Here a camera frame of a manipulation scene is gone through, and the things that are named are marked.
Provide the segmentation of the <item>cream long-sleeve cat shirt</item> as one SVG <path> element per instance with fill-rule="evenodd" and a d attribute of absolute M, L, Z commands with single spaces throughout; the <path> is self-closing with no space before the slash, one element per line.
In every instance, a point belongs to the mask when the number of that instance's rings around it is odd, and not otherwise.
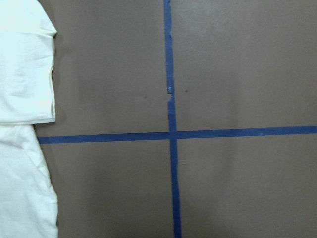
<path fill-rule="evenodd" d="M 36 0 L 0 3 L 0 235 L 58 236 L 57 196 L 34 125 L 55 121 L 56 29 Z"/>

